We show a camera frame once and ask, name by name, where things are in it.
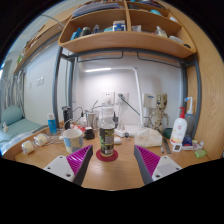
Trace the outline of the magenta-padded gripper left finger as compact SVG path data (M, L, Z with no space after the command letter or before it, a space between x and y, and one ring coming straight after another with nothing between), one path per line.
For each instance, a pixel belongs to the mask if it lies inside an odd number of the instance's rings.
M44 170L81 186L92 155L93 146L88 145L68 156L59 155Z

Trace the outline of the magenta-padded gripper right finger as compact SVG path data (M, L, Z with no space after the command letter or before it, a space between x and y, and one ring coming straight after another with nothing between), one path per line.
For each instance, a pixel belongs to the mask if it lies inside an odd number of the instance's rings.
M181 170L181 167L169 156L159 157L138 145L134 146L134 156L145 185Z

